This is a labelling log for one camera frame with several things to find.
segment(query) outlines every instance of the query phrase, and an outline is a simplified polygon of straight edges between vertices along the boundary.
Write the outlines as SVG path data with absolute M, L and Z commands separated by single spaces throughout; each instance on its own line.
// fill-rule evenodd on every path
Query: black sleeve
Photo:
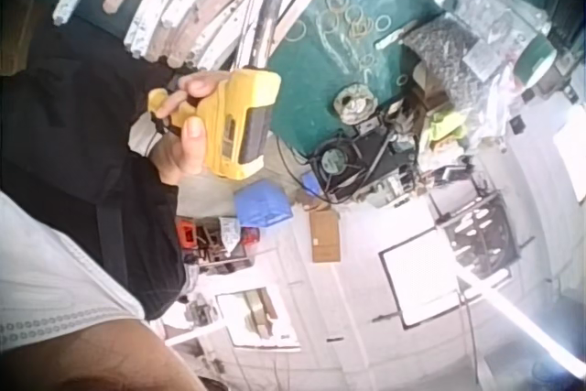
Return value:
M 174 223 L 178 189 L 127 143 L 147 91 L 171 75 L 72 19 L 41 25 L 27 70 L 2 79 L 2 191 L 102 266 L 96 205 L 119 194 L 127 288 L 148 319 L 164 312 L 185 280 Z

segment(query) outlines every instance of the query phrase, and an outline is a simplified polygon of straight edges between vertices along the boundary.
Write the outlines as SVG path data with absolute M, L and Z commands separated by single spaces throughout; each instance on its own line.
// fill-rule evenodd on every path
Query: hand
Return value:
M 155 116 L 165 118 L 172 114 L 188 96 L 205 98 L 212 94 L 221 80 L 228 78 L 228 72 L 196 72 L 181 77 L 179 89 L 172 93 L 159 107 Z M 158 169 L 161 182 L 177 185 L 180 179 L 189 174 L 199 174 L 205 160 L 206 133 L 200 118 L 188 118 L 181 129 L 181 137 L 166 133 L 155 144 L 150 160 Z

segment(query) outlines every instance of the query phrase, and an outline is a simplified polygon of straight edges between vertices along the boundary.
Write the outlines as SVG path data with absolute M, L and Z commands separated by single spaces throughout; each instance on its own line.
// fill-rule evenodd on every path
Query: white fabric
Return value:
M 67 235 L 0 192 L 0 353 L 144 316 L 140 303 Z

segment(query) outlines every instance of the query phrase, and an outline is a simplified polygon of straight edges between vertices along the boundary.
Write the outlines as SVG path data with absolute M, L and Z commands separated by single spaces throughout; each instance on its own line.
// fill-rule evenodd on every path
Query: finger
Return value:
M 166 118 L 167 116 L 175 112 L 179 105 L 183 103 L 185 100 L 187 100 L 187 92 L 182 90 L 173 92 L 167 98 L 167 100 L 165 100 L 165 102 L 163 102 L 161 106 L 157 109 L 157 111 L 155 112 L 155 116 L 159 119 Z
M 196 72 L 181 77 L 178 85 L 180 89 L 187 91 L 195 98 L 205 98 L 216 90 L 220 81 L 227 79 L 229 76 L 230 73 L 226 71 Z
M 181 171 L 186 174 L 200 173 L 205 161 L 206 133 L 203 121 L 197 116 L 185 121 L 181 130 L 181 147 Z

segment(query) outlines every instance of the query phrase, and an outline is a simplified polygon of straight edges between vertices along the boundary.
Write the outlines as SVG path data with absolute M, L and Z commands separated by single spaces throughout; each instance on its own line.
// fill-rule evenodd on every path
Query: yellow power tool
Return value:
M 255 0 L 250 0 L 244 31 L 248 29 L 254 3 Z M 283 0 L 263 0 L 249 62 L 242 63 L 243 32 L 236 70 L 228 80 L 221 81 L 217 90 L 197 103 L 197 107 L 189 101 L 184 102 L 163 124 L 156 121 L 158 127 L 180 135 L 181 127 L 189 117 L 197 115 L 201 118 L 207 133 L 205 165 L 218 176 L 246 179 L 264 166 L 263 152 L 272 107 L 281 83 L 280 77 L 265 70 L 265 66 L 282 3 Z M 150 92 L 148 111 L 153 118 L 167 97 L 166 89 Z

